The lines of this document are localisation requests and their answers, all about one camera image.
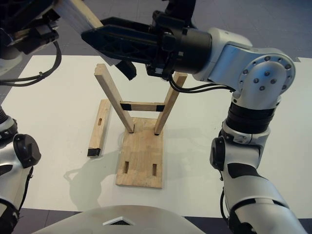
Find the rectangular hole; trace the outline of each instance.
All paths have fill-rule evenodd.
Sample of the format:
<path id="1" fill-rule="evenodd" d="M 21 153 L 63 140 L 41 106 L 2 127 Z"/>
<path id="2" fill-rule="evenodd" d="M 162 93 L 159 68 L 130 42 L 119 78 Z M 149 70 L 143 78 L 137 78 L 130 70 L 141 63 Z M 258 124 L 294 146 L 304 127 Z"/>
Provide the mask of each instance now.
<path id="1" fill-rule="evenodd" d="M 123 168 L 123 172 L 124 172 L 125 174 L 127 174 L 127 173 L 128 173 L 128 169 L 129 169 L 129 162 L 125 161 L 125 166 L 124 166 L 124 168 Z"/>
<path id="2" fill-rule="evenodd" d="M 157 174 L 157 164 L 153 164 L 153 175 L 156 176 Z"/>
<path id="3" fill-rule="evenodd" d="M 97 122 L 98 126 L 100 126 L 101 123 L 102 123 L 102 118 L 99 118 L 99 119 L 98 119 L 98 122 Z"/>

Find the wooden base board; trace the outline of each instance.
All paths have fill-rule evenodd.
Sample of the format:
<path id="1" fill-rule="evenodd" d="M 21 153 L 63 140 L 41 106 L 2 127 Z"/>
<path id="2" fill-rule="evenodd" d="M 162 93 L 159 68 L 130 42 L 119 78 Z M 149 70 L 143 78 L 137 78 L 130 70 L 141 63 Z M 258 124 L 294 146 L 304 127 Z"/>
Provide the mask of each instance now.
<path id="1" fill-rule="evenodd" d="M 162 188 L 163 131 L 156 136 L 156 119 L 133 118 L 134 133 L 124 133 L 117 185 Z"/>

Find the black cable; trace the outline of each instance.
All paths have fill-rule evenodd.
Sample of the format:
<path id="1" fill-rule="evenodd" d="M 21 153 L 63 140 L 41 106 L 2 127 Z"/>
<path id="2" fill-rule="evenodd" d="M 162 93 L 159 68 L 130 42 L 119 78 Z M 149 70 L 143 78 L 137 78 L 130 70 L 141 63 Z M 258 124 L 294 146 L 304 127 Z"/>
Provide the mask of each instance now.
<path id="1" fill-rule="evenodd" d="M 206 92 L 206 91 L 210 91 L 210 90 L 215 90 L 215 89 L 227 89 L 230 90 L 231 92 L 234 91 L 233 88 L 225 86 L 225 85 L 219 85 L 219 84 L 215 84 L 215 83 L 209 83 L 209 84 L 204 84 L 204 85 L 200 85 L 197 87 L 193 87 L 193 88 L 183 88 L 178 86 L 175 81 L 173 80 L 172 76 L 169 76 L 169 83 L 171 85 L 171 87 L 176 90 L 177 92 L 181 92 L 181 93 L 187 93 L 187 94 L 195 94 L 195 93 L 202 93 L 202 92 Z"/>
<path id="2" fill-rule="evenodd" d="M 231 87 L 228 87 L 228 86 L 218 86 L 216 84 L 214 84 L 212 87 L 210 88 L 207 88 L 207 89 L 200 89 L 200 90 L 193 90 L 193 91 L 188 91 L 188 90 L 183 90 L 183 89 L 179 89 L 179 86 L 176 87 L 174 85 L 174 83 L 172 83 L 172 81 L 170 80 L 169 81 L 171 87 L 177 91 L 177 92 L 180 92 L 180 93 L 187 93 L 187 94 L 196 94 L 196 93 L 202 93 L 202 92 L 206 92 L 206 91 L 210 91 L 210 90 L 215 90 L 215 89 L 227 89 L 227 90 L 230 90 L 230 91 L 233 91 L 233 89 Z"/>
<path id="3" fill-rule="evenodd" d="M 223 210 L 223 198 L 224 198 L 224 189 L 222 189 L 222 193 L 220 197 L 220 210 L 221 210 L 222 218 L 228 223 L 229 219 L 225 216 L 224 210 Z"/>
<path id="4" fill-rule="evenodd" d="M 13 87 L 25 87 L 25 86 L 29 86 L 29 85 L 38 83 L 39 81 L 41 81 L 44 78 L 51 75 L 59 67 L 61 60 L 62 60 L 62 54 L 61 54 L 58 42 L 54 41 L 53 44 L 54 44 L 57 52 L 56 52 L 55 62 L 53 64 L 52 68 L 50 68 L 46 72 L 39 72 L 39 75 L 32 76 L 32 77 L 20 78 L 20 79 L 3 79 L 3 80 L 0 80 L 0 85 L 13 86 Z M 31 82 L 24 83 L 24 84 L 12 83 L 12 82 L 20 82 L 20 81 L 31 81 Z"/>

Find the black tape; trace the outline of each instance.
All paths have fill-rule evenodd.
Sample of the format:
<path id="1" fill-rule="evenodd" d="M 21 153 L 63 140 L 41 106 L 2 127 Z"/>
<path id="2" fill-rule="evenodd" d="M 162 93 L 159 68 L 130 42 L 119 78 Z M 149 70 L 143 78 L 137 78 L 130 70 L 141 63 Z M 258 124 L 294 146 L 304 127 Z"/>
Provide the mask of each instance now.
<path id="1" fill-rule="evenodd" d="M 101 151 L 100 148 L 97 149 L 88 149 L 88 157 L 92 156 L 99 156 L 99 152 Z"/>
<path id="2" fill-rule="evenodd" d="M 158 111 L 158 112 L 163 112 L 164 109 L 165 109 L 165 105 L 157 105 L 156 106 L 156 111 Z"/>
<path id="3" fill-rule="evenodd" d="M 120 104 L 124 111 L 131 111 L 131 104 L 121 103 Z"/>

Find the mortise slot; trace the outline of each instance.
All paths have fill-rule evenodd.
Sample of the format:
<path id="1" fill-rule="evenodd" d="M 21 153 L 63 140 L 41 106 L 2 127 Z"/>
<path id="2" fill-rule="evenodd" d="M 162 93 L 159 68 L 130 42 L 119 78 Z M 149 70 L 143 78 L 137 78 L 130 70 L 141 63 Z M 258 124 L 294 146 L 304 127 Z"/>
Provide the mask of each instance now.
<path id="1" fill-rule="evenodd" d="M 125 161 L 125 167 L 123 168 L 123 172 L 125 174 L 127 174 L 128 173 L 128 169 L 129 169 L 129 162 Z"/>
<path id="2" fill-rule="evenodd" d="M 157 174 L 157 164 L 153 164 L 153 175 L 156 176 Z"/>

